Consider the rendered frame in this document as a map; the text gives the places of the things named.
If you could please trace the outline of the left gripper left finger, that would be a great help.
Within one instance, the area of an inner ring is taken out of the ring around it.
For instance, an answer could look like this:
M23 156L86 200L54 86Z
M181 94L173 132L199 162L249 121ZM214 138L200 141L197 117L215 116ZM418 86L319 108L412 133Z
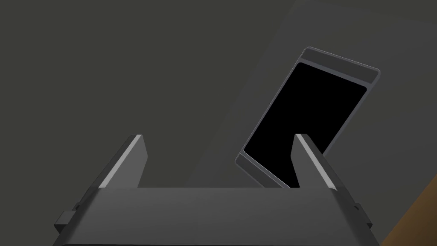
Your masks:
M138 188L148 153L142 135L135 135L98 188Z

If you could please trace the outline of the grey framed black window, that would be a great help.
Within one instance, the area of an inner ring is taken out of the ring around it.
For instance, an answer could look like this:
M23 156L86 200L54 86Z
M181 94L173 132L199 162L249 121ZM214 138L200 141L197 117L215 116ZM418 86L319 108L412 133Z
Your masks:
M375 67L306 47L245 142L235 163L262 187L298 188L295 134L324 156L379 80Z

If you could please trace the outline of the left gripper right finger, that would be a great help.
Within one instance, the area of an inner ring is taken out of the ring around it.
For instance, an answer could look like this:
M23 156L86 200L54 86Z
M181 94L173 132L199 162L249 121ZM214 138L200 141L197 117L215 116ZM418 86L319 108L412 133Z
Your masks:
M307 134L295 134L291 149L291 161L299 187L321 187L337 190L329 176L326 160Z

